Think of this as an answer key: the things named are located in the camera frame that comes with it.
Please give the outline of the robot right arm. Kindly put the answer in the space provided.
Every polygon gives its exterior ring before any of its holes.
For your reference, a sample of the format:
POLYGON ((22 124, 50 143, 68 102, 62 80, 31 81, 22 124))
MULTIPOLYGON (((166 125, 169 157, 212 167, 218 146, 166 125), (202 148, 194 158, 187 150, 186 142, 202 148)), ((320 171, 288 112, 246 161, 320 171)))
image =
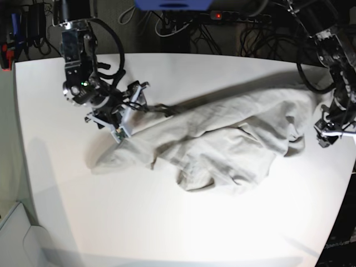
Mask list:
POLYGON ((66 100, 75 106, 90 107, 92 111, 85 121, 93 121, 99 129, 108 128, 116 142, 130 137, 129 120, 133 113, 150 110, 143 93, 149 83, 135 81, 126 91, 117 89, 126 74, 125 52, 115 31, 97 17, 97 2, 54 1, 52 23, 63 28, 60 54, 65 61, 63 95, 66 100), (108 32, 117 46, 119 67, 111 75, 99 71, 109 70, 111 66, 97 60, 97 38, 92 23, 108 32))

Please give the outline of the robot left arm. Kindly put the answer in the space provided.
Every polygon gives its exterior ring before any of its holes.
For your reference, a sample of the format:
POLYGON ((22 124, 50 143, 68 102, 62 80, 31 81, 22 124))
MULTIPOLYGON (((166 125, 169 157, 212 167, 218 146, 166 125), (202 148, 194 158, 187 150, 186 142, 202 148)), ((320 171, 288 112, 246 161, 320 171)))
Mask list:
POLYGON ((314 125, 319 145, 326 148, 343 136, 354 137, 355 131, 347 129, 355 126, 355 48, 339 25, 337 9, 331 1, 278 1, 278 4, 302 26, 306 38, 314 42, 318 59, 333 80, 324 89, 309 82, 301 66, 306 41, 301 41, 296 62, 300 78, 311 92, 333 93, 330 106, 322 106, 322 117, 314 125))

